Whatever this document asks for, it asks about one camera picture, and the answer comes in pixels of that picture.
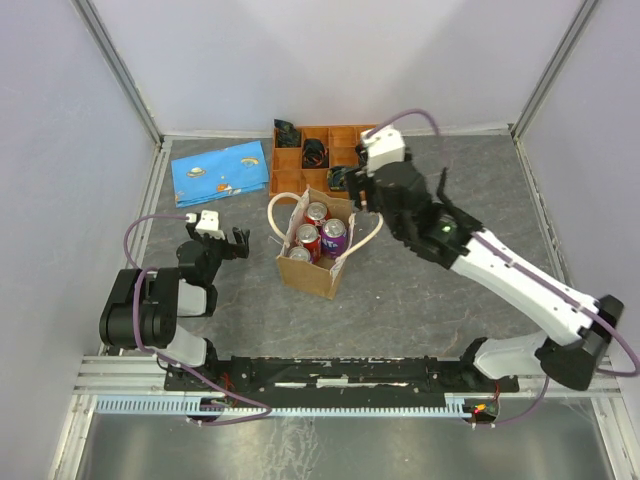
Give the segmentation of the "burlap canvas tote bag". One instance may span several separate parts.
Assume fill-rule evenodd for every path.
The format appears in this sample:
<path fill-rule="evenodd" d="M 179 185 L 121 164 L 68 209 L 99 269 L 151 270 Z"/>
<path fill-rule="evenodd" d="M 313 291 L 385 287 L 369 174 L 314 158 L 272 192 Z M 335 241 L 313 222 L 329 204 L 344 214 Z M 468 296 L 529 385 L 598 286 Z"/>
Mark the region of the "burlap canvas tote bag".
<path fill-rule="evenodd" d="M 295 207 L 289 218 L 286 231 L 282 232 L 273 218 L 273 208 L 278 201 L 284 200 L 292 200 Z M 347 249 L 336 260 L 322 256 L 316 263 L 309 263 L 288 257 L 290 250 L 296 245 L 295 233 L 296 229 L 303 224 L 304 210 L 314 201 L 325 204 L 330 214 L 335 214 L 341 221 L 346 222 Z M 267 207 L 267 219 L 282 244 L 276 262 L 283 284 L 327 299 L 335 297 L 347 259 L 367 245 L 384 225 L 382 215 L 377 214 L 377 224 L 374 229 L 355 243 L 356 215 L 352 203 L 346 199 L 329 197 L 327 194 L 310 187 L 300 195 L 284 192 L 273 196 Z"/>

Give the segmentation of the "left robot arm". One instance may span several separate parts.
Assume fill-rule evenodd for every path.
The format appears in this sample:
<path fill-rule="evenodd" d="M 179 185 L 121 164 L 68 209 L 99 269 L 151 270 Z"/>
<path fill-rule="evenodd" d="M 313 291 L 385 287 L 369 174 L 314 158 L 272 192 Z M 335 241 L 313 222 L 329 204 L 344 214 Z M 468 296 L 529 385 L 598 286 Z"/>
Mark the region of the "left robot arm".
<path fill-rule="evenodd" d="M 190 240 L 177 248 L 177 266 L 144 277 L 139 268 L 119 271 L 99 321 L 99 334 L 109 347 L 148 349 L 188 366 L 187 379 L 198 389 L 209 390 L 221 378 L 215 347 L 180 327 L 178 320 L 213 315 L 218 300 L 215 276 L 223 262 L 249 256 L 250 231 L 233 228 L 233 241 L 221 231 L 200 232 L 194 225 L 187 231 Z"/>

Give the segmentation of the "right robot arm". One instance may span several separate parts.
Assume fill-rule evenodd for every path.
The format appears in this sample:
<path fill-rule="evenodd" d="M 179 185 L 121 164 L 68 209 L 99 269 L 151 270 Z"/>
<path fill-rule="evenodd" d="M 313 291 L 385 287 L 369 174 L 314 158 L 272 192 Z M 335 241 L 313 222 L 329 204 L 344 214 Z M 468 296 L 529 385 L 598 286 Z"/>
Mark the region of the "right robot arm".
<path fill-rule="evenodd" d="M 581 293 L 525 261 L 454 205 L 445 175 L 435 193 L 409 161 L 373 174 L 356 168 L 345 177 L 355 205 L 381 214 L 405 247 L 484 286 L 539 327 L 535 334 L 476 341 L 458 368 L 463 386 L 481 391 L 494 379 L 544 373 L 569 389 L 589 388 L 624 310 L 618 298 Z"/>

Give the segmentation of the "purple soda can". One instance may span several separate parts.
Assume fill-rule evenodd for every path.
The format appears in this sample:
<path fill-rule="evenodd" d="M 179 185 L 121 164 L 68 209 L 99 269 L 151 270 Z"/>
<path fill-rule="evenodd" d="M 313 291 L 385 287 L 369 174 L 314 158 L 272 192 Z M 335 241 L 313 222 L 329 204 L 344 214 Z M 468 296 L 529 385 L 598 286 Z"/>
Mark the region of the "purple soda can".
<path fill-rule="evenodd" d="M 322 253 L 330 259 L 342 255 L 348 244 L 348 230 L 344 222 L 338 218 L 327 220 L 321 228 Z"/>

